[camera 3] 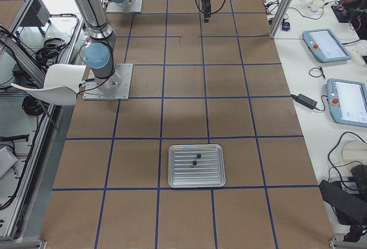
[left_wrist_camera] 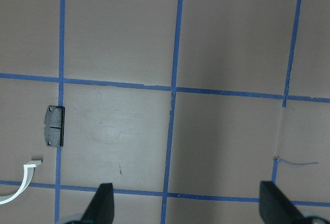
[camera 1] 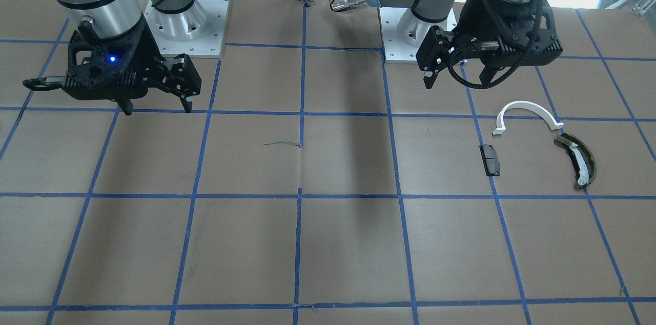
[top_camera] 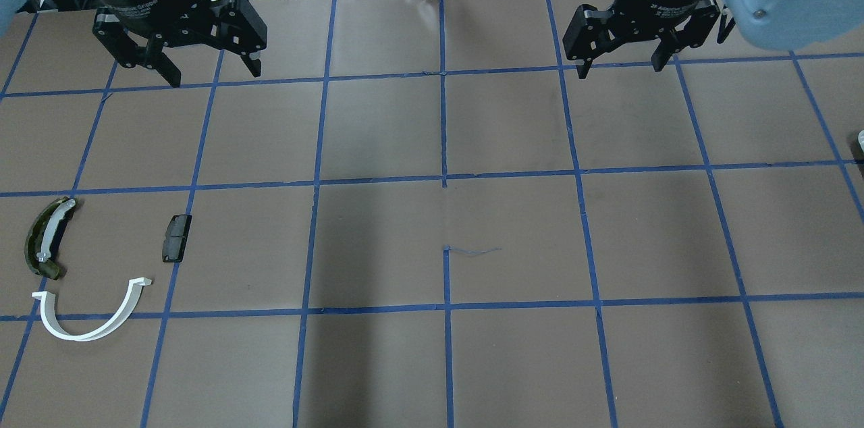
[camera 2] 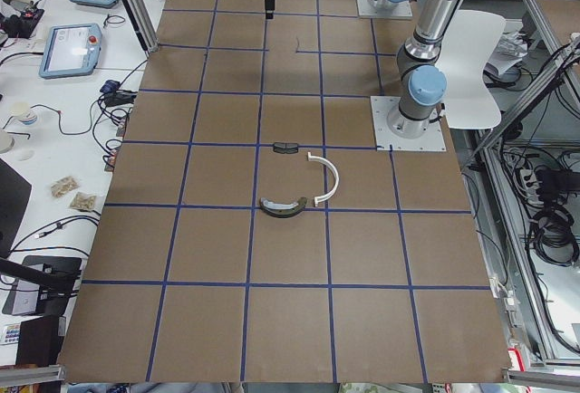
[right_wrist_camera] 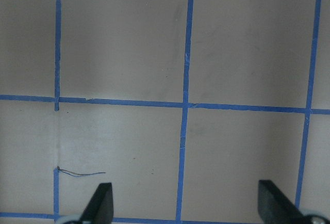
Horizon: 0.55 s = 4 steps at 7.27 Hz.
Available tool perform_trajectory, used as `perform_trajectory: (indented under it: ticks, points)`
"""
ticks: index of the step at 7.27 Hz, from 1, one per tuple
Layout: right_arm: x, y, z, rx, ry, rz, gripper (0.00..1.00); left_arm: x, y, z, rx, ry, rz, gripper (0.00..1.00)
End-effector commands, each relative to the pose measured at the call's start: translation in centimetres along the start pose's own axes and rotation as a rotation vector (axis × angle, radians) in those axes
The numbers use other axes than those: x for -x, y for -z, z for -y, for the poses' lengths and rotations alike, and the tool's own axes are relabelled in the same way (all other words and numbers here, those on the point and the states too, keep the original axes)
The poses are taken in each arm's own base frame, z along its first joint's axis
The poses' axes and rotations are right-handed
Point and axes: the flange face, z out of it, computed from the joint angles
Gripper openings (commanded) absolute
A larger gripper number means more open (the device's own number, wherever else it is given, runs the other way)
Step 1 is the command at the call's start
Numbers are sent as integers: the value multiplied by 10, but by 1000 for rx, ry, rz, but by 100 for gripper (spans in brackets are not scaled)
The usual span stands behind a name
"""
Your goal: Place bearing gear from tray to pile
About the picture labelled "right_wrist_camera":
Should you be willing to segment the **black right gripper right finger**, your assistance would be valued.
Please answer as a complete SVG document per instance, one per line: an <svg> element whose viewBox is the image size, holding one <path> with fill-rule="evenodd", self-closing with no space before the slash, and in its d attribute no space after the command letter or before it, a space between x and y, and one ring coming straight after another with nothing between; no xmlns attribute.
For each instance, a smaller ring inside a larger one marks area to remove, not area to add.
<svg viewBox="0 0 330 224"><path fill-rule="evenodd" d="M309 223L271 180L258 181L258 214L267 224Z"/></svg>

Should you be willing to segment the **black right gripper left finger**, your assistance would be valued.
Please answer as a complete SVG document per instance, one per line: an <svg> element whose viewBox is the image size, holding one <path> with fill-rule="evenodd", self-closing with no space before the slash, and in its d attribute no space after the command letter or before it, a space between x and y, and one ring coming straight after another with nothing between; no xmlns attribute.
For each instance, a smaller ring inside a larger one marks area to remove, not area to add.
<svg viewBox="0 0 330 224"><path fill-rule="evenodd" d="M79 223L112 223L114 216L113 191L111 183L101 183L91 197Z"/></svg>

